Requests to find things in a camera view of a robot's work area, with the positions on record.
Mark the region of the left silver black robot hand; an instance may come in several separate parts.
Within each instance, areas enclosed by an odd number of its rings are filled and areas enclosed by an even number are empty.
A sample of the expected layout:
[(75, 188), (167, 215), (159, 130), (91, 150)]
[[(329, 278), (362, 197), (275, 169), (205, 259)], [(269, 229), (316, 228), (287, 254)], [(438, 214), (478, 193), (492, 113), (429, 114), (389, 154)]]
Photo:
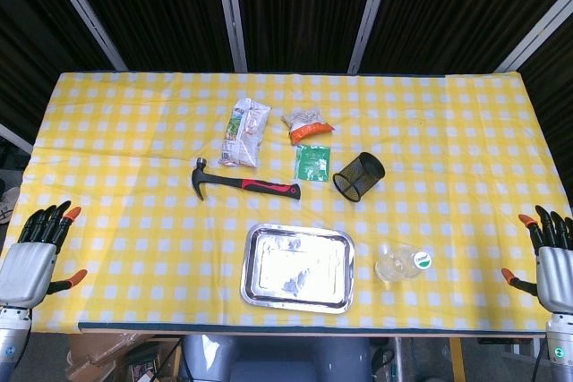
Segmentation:
[(1, 266), (3, 307), (32, 309), (47, 295), (69, 290), (84, 279), (85, 269), (65, 280), (52, 279), (65, 238), (80, 213), (81, 208), (72, 208), (67, 200), (39, 209), (26, 220)]

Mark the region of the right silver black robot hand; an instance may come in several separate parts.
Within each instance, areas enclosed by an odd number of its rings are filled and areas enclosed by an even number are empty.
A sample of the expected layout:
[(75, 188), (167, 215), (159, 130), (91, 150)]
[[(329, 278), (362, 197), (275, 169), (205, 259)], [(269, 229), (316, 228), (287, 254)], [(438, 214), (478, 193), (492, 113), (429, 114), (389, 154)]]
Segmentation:
[(535, 205), (536, 221), (519, 214), (529, 232), (535, 255), (536, 281), (518, 278), (508, 268), (500, 270), (510, 286), (529, 293), (550, 313), (572, 314), (572, 219)]

